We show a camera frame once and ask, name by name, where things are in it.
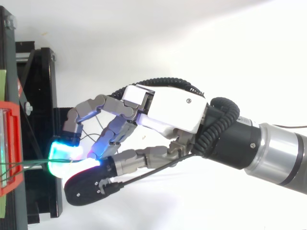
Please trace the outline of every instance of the black coiled cable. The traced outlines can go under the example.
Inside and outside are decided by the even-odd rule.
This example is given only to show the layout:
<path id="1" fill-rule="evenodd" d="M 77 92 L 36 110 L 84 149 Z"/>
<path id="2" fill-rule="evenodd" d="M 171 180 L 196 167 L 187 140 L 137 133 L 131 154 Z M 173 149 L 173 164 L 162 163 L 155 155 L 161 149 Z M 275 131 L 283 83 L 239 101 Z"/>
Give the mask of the black coiled cable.
<path id="1" fill-rule="evenodd" d="M 218 109 L 223 107 L 227 112 L 200 135 L 192 149 L 192 153 L 205 158 L 208 158 L 212 153 L 213 144 L 219 139 L 220 135 L 235 123 L 240 115 L 238 106 L 227 98 L 214 98 L 211 100 L 211 106 Z"/>
<path id="2" fill-rule="evenodd" d="M 203 96 L 203 93 L 201 93 L 199 89 L 197 89 L 195 86 L 192 86 L 191 83 L 187 82 L 186 80 L 182 80 L 179 78 L 153 78 L 149 80 L 142 80 L 132 85 L 137 84 L 146 86 L 172 86 Z M 116 90 L 114 93 L 111 94 L 111 97 L 121 100 L 124 95 L 125 89 L 126 87 Z"/>

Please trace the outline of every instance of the white wall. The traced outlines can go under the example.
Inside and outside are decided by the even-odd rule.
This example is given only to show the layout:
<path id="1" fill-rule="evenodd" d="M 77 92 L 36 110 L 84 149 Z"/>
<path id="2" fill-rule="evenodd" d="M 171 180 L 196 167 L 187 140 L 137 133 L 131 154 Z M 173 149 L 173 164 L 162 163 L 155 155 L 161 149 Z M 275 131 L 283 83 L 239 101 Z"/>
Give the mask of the white wall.
<path id="1" fill-rule="evenodd" d="M 57 53 L 58 106 L 75 106 L 143 79 L 179 77 L 208 99 L 232 99 L 242 116 L 259 123 L 307 124 L 305 0 L 0 4 L 18 18 L 16 40 L 35 40 L 37 47 L 49 46 Z M 86 131 L 100 132 L 95 121 L 86 125 Z M 307 135 L 306 130 L 295 131 Z M 85 149 L 90 144 L 83 143 Z M 156 144 L 167 141 L 138 128 L 121 149 Z M 42 216 L 29 229 L 307 229 L 307 196 L 200 158 L 95 204 L 64 205 L 60 218 Z"/>

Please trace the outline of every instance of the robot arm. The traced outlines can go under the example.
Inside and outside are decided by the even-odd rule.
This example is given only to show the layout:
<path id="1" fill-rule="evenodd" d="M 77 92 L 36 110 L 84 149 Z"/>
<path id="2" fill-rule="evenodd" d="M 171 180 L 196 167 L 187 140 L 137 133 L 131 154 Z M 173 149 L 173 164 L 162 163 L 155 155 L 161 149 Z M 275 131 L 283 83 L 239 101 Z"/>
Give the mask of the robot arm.
<path id="1" fill-rule="evenodd" d="M 101 110 L 117 116 L 88 154 L 99 165 L 65 183 L 67 201 L 76 206 L 90 204 L 191 156 L 244 169 L 249 175 L 307 194 L 306 137 L 240 117 L 238 107 L 228 99 L 216 98 L 209 105 L 199 91 L 191 89 L 195 87 L 130 85 L 122 98 L 99 95 L 71 109 L 61 138 L 72 146 L 79 145 L 82 121 Z M 175 140 L 168 148 L 115 154 L 137 124 Z M 110 181 L 143 167 L 154 170 L 124 183 Z"/>

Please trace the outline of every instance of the bolt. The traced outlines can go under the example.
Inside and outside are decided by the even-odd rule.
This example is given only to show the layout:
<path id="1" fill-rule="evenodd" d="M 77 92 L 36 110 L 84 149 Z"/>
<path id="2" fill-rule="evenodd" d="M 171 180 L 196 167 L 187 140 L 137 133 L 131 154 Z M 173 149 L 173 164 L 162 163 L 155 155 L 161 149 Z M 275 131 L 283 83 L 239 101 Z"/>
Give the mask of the bolt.
<path id="1" fill-rule="evenodd" d="M 15 30 L 17 28 L 17 20 L 14 15 L 9 15 L 4 20 L 5 27 L 9 30 Z"/>
<path id="2" fill-rule="evenodd" d="M 56 54 L 52 53 L 51 54 L 51 61 L 55 62 L 57 60 Z"/>
<path id="3" fill-rule="evenodd" d="M 29 116 L 31 114 L 31 112 L 33 111 L 33 107 L 31 106 L 31 104 L 29 102 L 26 102 L 24 104 L 24 110 L 25 110 L 25 114 L 27 114 Z"/>

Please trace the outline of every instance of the metal cylinder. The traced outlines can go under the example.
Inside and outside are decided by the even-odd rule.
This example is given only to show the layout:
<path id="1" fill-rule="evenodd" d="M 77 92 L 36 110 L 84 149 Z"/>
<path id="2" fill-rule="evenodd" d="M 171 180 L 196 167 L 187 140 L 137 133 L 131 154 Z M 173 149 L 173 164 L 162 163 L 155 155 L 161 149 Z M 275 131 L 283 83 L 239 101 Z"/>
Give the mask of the metal cylinder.
<path id="1" fill-rule="evenodd" d="M 307 194 L 307 137 L 261 124 L 261 145 L 248 175 Z"/>
<path id="2" fill-rule="evenodd" d="M 245 168 L 248 175 L 280 184 L 292 171 L 297 154 L 295 133 L 282 128 L 261 124 L 261 143 L 252 163 Z"/>
<path id="3" fill-rule="evenodd" d="M 29 56 L 30 53 L 16 53 L 16 62 L 17 63 L 27 62 Z"/>

